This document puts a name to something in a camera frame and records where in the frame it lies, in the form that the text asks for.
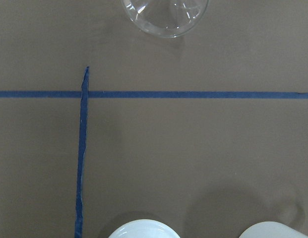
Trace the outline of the clear glass funnel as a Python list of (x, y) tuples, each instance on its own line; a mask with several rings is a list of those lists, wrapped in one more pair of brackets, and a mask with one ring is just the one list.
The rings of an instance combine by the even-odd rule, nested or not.
[(122, 0), (131, 22), (141, 31), (176, 38), (194, 28), (207, 11), (208, 0)]

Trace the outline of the white enamel cup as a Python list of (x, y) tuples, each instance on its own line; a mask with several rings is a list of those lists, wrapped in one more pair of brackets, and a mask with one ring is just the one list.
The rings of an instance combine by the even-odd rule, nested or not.
[(239, 238), (308, 238), (308, 236), (278, 222), (261, 222), (247, 228)]

